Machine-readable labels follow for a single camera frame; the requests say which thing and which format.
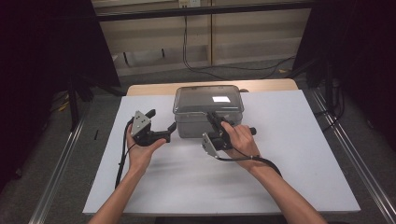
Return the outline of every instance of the plastic container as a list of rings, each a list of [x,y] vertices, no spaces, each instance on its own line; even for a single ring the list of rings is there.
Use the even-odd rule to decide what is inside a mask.
[[[213,132],[206,118],[206,113],[213,111],[234,124],[240,124],[244,106],[239,89],[232,85],[177,89],[173,112],[179,136],[201,138],[203,133]]]

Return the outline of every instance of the white table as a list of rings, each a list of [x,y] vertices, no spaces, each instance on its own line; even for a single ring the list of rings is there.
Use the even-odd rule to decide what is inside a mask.
[[[257,145],[283,177],[319,212],[356,212],[360,207],[301,91],[241,93],[242,122],[257,129]],[[173,95],[122,98],[106,151],[83,213],[95,213],[114,190],[122,135],[136,110],[156,109],[152,130],[174,121]],[[266,190],[234,162],[217,161],[201,139],[181,139],[157,150],[124,213],[141,216],[278,214]]]

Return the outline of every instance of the metal frame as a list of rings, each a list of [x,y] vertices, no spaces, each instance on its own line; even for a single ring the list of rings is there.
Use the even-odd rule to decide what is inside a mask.
[[[54,18],[53,21],[127,21],[140,20],[152,18],[166,18],[166,17],[183,17],[183,16],[198,16],[198,15],[213,15],[226,14],[238,12],[254,12],[254,11],[274,11],[274,10],[288,10],[288,9],[302,9],[312,7],[325,7],[331,4],[343,2],[342,0],[305,0],[298,2],[281,2],[281,3],[265,3],[253,5],[238,5],[238,6],[219,6],[219,7],[187,7],[187,8],[172,8],[151,11],[136,11],[124,13],[100,13],[96,16],[88,17],[61,17]]]
[[[79,134],[81,133],[82,127],[86,116],[88,115],[91,103],[87,105],[87,108],[83,112],[76,129],[69,134],[66,145],[64,146],[64,151],[62,152],[61,158],[58,160],[58,164],[52,173],[49,183],[46,186],[43,194],[41,195],[40,201],[38,202],[35,211],[29,221],[29,224],[39,224],[44,223],[47,214],[50,210],[53,199],[55,198],[56,192],[58,191],[59,185],[61,183],[62,177],[64,175],[64,170],[69,162],[69,158],[73,152],[73,149],[78,140]]]
[[[323,95],[319,90],[311,91],[314,96],[319,108],[322,111],[326,111],[326,102]],[[382,189],[379,183],[376,181],[375,177],[371,173],[370,169],[367,167],[358,150],[350,141],[347,133],[344,131],[343,127],[339,122],[336,122],[334,117],[329,113],[325,114],[326,120],[329,124],[333,124],[332,130],[334,131],[335,136],[338,138],[338,141],[342,145],[345,153],[349,157],[351,163],[355,167],[358,172],[361,180],[363,181],[366,188],[369,190],[372,195],[376,205],[384,216],[385,220],[389,224],[396,224],[396,209],[392,204],[387,193]]]

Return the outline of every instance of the container lid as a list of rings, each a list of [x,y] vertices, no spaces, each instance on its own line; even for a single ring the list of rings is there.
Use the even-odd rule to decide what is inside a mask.
[[[177,89],[174,114],[243,112],[241,94],[233,85],[193,86]]]

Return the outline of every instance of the wrist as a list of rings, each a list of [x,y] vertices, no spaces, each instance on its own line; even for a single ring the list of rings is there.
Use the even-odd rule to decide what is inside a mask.
[[[269,165],[261,162],[261,164],[249,167],[247,171],[253,176],[258,176],[268,172],[274,172],[275,170]]]
[[[138,176],[140,178],[145,174],[145,172],[146,169],[144,168],[130,167],[125,176]]]

